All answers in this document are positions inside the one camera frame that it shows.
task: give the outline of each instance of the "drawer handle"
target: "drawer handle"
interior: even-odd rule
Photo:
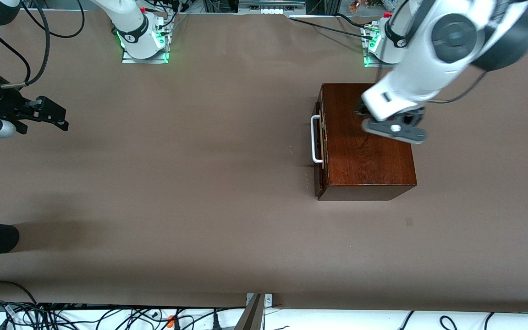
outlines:
[[[323,159],[317,159],[317,156],[315,155],[315,127],[313,125],[315,119],[321,119],[321,115],[313,115],[311,117],[311,156],[315,163],[321,164],[323,163]]]

